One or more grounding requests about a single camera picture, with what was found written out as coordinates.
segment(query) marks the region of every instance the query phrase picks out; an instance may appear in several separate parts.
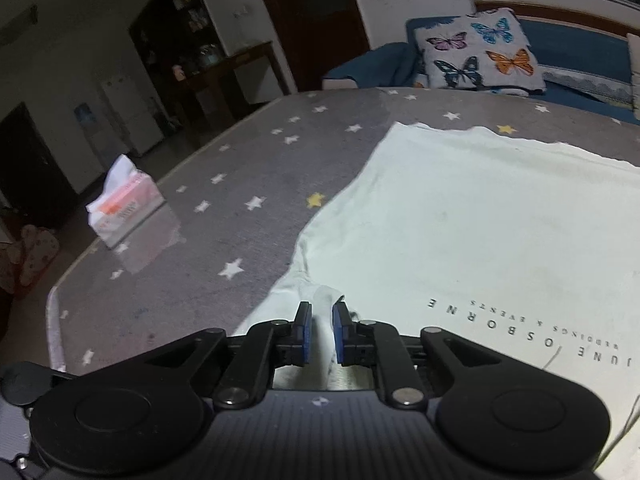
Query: table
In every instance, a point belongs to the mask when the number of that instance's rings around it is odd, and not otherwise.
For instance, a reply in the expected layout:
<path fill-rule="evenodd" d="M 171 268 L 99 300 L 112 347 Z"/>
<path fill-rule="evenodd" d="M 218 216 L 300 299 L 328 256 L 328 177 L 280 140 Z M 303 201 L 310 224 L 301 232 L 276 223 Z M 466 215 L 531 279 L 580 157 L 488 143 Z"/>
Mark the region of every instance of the table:
<path fill-rule="evenodd" d="M 180 82 L 180 91 L 178 93 L 185 92 L 200 92 L 204 89 L 209 89 L 212 94 L 213 100 L 216 104 L 216 108 L 219 111 L 220 119 L 222 120 L 222 127 L 224 129 L 231 127 L 239 118 L 235 118 L 231 113 L 226 96 L 220 87 L 220 77 L 226 75 L 238 67 L 249 64 L 253 61 L 265 57 L 273 70 L 278 81 L 278 86 L 284 95 L 290 95 L 289 87 L 284 79 L 284 74 L 278 63 L 278 59 L 273 53 L 273 47 L 271 41 L 265 41 L 253 46 L 249 46 L 239 50 L 232 56 L 225 57 L 219 63 L 211 65 L 208 68 L 202 69 L 199 74 L 193 75 Z M 175 111 L 185 128 L 185 134 L 190 142 L 196 147 L 201 146 L 198 140 L 197 134 L 194 132 L 193 125 L 187 114 L 184 111 L 184 107 L 180 104 L 180 99 L 176 99 Z"/>
<path fill-rule="evenodd" d="M 534 99 L 411 88 L 281 98 L 162 179 L 166 206 L 126 250 L 96 240 L 60 279 L 47 304 L 52 366 L 83 374 L 206 327 L 232 332 L 286 272 L 318 210 L 307 199 L 347 186 L 394 121 L 481 125 L 640 166 L 637 126 Z"/>

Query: wooden desk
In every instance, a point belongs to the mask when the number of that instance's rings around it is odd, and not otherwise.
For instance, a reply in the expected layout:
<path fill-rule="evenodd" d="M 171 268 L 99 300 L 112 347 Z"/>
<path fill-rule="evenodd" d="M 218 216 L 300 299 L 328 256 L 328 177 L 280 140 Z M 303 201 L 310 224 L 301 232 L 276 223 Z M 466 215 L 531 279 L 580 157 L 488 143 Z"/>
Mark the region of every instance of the wooden desk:
<path fill-rule="evenodd" d="M 222 126 L 226 130 L 237 122 L 240 118 L 235 118 L 231 113 L 229 105 L 226 101 L 226 97 L 222 88 L 220 88 L 219 79 L 221 76 L 228 74 L 236 68 L 249 64 L 252 61 L 266 57 L 269 60 L 271 69 L 278 80 L 278 86 L 284 95 L 289 95 L 289 87 L 284 79 L 280 64 L 273 53 L 273 47 L 271 41 L 265 41 L 254 46 L 244 48 L 232 56 L 225 57 L 219 63 L 212 65 L 208 68 L 202 69 L 199 74 L 193 75 L 185 79 L 180 83 L 183 91 L 200 92 L 204 89 L 209 89 L 213 95 L 213 99 L 216 103 L 216 108 L 219 111 L 220 118 L 222 119 Z M 200 147 L 200 141 L 196 132 L 193 129 L 191 121 L 187 117 L 184 108 L 177 102 L 176 114 L 180 119 L 180 122 L 184 126 L 187 138 L 194 144 L 195 147 Z"/>

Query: silver screw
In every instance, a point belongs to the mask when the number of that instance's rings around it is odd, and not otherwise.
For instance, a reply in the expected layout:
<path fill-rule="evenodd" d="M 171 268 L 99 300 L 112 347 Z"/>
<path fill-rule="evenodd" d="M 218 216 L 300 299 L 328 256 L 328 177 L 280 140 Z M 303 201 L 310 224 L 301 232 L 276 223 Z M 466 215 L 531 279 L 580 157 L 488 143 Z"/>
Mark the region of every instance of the silver screw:
<path fill-rule="evenodd" d="M 418 404 L 424 399 L 424 394 L 420 390 L 415 388 L 398 388 L 391 394 L 395 402 L 404 404 L 405 406 L 411 406 L 412 404 Z"/>
<path fill-rule="evenodd" d="M 233 404 L 240 404 L 241 402 L 245 402 L 249 399 L 249 394 L 242 388 L 236 388 L 235 386 L 233 386 L 231 388 L 222 390 L 218 394 L 218 399 L 231 406 Z"/>

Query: orange butterfly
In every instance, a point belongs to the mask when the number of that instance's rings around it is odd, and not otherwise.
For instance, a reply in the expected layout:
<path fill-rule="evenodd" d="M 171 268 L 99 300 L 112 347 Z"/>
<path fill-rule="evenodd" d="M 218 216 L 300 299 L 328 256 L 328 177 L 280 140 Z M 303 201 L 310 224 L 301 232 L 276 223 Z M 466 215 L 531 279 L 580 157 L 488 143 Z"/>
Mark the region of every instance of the orange butterfly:
<path fill-rule="evenodd" d="M 491 58 L 491 61 L 495 61 L 495 67 L 504 75 L 507 75 L 512 67 L 524 70 L 527 75 L 533 75 L 534 70 L 529 63 L 529 53 L 523 48 L 516 52 L 516 57 L 513 59 L 489 50 L 485 50 L 485 52 Z"/>

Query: white refrigerator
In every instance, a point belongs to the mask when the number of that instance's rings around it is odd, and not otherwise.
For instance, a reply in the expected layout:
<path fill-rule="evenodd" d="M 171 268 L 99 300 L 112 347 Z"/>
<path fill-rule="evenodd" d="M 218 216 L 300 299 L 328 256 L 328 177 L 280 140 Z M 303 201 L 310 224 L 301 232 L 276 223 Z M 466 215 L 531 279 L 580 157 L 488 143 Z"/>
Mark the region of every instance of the white refrigerator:
<path fill-rule="evenodd" d="M 131 78 L 115 75 L 100 86 L 136 155 L 143 155 L 164 139 L 148 103 Z"/>

